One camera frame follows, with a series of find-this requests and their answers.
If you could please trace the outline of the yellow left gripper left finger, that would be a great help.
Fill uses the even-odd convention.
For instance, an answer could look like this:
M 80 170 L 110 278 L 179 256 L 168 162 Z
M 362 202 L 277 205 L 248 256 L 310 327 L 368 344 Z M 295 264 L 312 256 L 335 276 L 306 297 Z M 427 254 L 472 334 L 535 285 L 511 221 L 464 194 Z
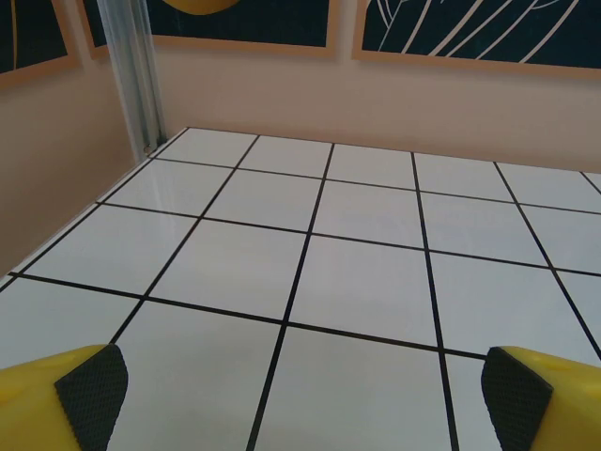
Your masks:
M 128 369 L 115 344 L 2 369 L 1 448 L 106 450 L 128 383 Z

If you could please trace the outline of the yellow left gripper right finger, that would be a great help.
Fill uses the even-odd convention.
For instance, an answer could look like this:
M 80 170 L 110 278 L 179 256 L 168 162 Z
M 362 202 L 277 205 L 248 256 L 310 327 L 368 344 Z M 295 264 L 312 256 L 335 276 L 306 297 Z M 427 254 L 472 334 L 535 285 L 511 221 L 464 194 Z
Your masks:
M 600 368 L 519 347 L 494 347 L 481 387 L 503 450 L 598 450 Z

